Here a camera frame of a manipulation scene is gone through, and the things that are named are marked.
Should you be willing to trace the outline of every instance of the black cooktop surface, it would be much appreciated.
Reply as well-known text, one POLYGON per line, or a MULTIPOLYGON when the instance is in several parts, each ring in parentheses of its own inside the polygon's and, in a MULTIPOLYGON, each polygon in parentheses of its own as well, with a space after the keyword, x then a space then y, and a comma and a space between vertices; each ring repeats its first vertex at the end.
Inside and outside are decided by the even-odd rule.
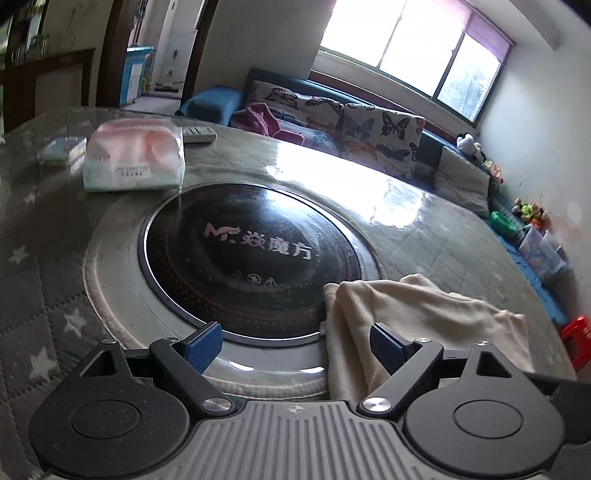
POLYGON ((344 225, 329 218, 266 187, 197 187, 146 222, 140 259, 160 298, 196 326, 216 320, 247 338, 307 337, 326 318, 322 287, 362 278, 344 225))

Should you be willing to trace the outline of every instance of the round induction cooker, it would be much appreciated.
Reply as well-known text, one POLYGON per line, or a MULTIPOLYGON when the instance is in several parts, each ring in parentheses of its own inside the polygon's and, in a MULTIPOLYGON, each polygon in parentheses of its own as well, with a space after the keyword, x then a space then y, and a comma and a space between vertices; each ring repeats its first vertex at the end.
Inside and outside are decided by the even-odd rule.
POLYGON ((353 219, 288 188, 232 178, 172 197, 133 192, 99 212, 83 271, 107 330, 125 348, 146 348, 215 320, 225 341, 205 376, 218 389, 325 395, 323 286, 382 275, 353 219))
POLYGON ((144 222, 139 264, 148 284, 195 327, 215 320, 246 345, 314 342, 322 287, 379 278, 363 239, 294 193, 225 183, 168 199, 144 222))

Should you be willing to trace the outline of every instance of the butterfly print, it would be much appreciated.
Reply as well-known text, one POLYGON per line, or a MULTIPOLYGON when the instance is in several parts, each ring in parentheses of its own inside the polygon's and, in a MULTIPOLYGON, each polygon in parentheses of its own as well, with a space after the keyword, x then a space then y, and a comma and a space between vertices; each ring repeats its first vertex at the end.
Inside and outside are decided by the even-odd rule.
POLYGON ((384 121, 382 135, 389 135, 395 131, 398 134, 398 138, 400 140, 404 140, 406 137, 405 129, 410 123, 410 118, 403 118, 397 124, 395 124, 392 121, 392 118, 386 112, 382 112, 382 120, 384 121))
POLYGON ((308 126, 307 123, 302 122, 301 120, 298 120, 293 115, 290 115, 289 113, 286 113, 282 110, 276 110, 275 108, 269 107, 269 111, 278 120, 284 120, 285 122, 289 122, 291 124, 297 125, 298 127, 307 127, 308 126))
POLYGON ((357 142, 345 142, 345 145, 349 151, 358 156, 370 157, 374 160, 378 159, 378 152, 373 145, 365 144, 360 145, 357 142))
POLYGON ((336 102, 335 100, 331 100, 330 98, 312 97, 310 100, 306 102, 307 106, 317 106, 322 104, 331 107, 337 115, 343 113, 343 104, 336 102))
POLYGON ((250 94, 248 95, 248 102, 256 102, 256 83, 252 84, 252 89, 250 94))
POLYGON ((397 161, 402 161, 410 155, 410 152, 408 150, 392 150, 386 147, 386 145, 382 145, 381 143, 377 144, 376 148, 384 157, 391 158, 397 161))
POLYGON ((413 161, 414 161, 414 157, 417 154, 418 147, 414 143, 410 142, 410 149, 413 151, 413 161))
POLYGON ((307 126, 310 128, 320 128, 321 130, 325 130, 327 132, 332 132, 335 129, 333 122, 323 123, 313 116, 309 116, 306 121, 308 122, 307 126))
POLYGON ((353 108, 353 109, 363 107, 366 110, 370 110, 370 111, 375 110, 375 105, 362 105, 361 103, 348 103, 347 106, 349 108, 353 108))
POLYGON ((265 97, 265 100, 270 102, 282 103, 289 107, 298 109, 297 107, 297 95, 295 93, 286 92, 283 88, 273 88, 273 91, 265 97))
POLYGON ((312 140, 312 143, 314 145, 323 145, 325 143, 328 143, 332 148, 336 148, 333 139, 324 132, 321 132, 320 130, 314 131, 314 139, 312 140))
POLYGON ((369 140, 375 118, 369 118, 361 125, 358 125, 351 117, 345 117, 345 135, 359 138, 360 140, 369 140))
POLYGON ((417 135, 420 135, 425 128, 425 119, 421 117, 417 117, 417 135))

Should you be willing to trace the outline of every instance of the panda plush toy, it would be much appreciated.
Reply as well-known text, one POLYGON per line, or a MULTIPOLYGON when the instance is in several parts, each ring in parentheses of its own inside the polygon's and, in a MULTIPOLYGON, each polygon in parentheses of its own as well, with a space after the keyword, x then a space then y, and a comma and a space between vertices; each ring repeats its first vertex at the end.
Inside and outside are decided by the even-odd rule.
POLYGON ((474 142, 474 137, 468 133, 457 136, 456 147, 465 156, 473 158, 479 163, 484 163, 486 161, 486 157, 484 153, 482 153, 480 144, 474 142))

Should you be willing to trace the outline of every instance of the ribbed gray surface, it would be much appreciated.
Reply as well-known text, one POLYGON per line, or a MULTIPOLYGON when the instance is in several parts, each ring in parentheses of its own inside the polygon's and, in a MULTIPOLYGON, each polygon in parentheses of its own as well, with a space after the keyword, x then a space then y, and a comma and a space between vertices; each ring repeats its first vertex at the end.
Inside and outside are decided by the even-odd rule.
POLYGON ((178 456, 138 480, 450 478, 421 464, 390 424, 344 402, 250 401, 237 416, 204 421, 178 456))

